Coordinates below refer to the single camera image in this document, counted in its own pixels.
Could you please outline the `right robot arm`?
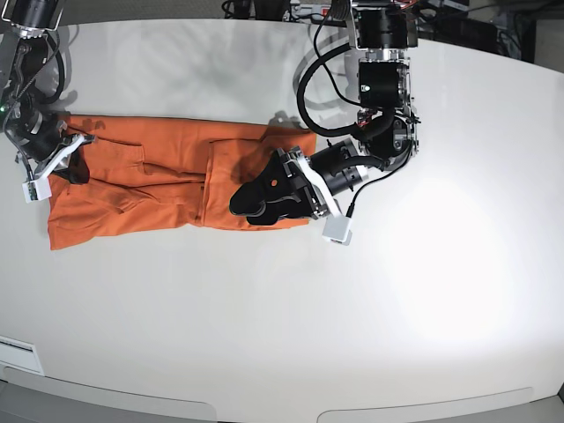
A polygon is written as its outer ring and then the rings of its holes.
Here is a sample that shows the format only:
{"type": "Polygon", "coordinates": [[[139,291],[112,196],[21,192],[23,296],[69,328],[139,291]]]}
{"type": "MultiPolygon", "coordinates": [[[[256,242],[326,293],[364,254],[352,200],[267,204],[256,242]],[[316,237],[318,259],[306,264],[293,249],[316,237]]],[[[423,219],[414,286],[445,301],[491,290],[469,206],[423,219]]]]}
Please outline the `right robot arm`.
{"type": "Polygon", "coordinates": [[[51,171],[71,184],[86,184],[90,173],[79,151],[64,152],[78,140],[49,106],[66,82],[58,26],[63,1],[2,1],[9,25],[1,40],[1,132],[17,149],[26,180],[51,171]]]}

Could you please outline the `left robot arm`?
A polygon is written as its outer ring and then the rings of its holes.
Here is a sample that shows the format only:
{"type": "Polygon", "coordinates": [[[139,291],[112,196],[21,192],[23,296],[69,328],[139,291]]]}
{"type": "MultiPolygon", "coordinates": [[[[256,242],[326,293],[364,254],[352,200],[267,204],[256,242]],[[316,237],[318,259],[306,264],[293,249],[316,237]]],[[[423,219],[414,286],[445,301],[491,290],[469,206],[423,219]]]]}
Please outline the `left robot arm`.
{"type": "Polygon", "coordinates": [[[369,170],[376,169],[388,179],[417,151],[419,118],[412,106],[406,55],[417,39],[410,34],[407,7],[395,1],[334,1],[323,20],[343,22],[349,40],[316,55],[301,75],[297,108],[308,129],[339,141],[313,155],[299,147],[274,152],[262,173],[242,184],[230,200],[230,212],[253,226],[272,226],[282,219],[347,223],[355,206],[341,211],[337,194],[349,189],[360,195],[370,184],[369,170]],[[307,110],[308,84],[330,60],[353,49],[364,55],[358,61],[357,121],[325,128],[307,110]]]}

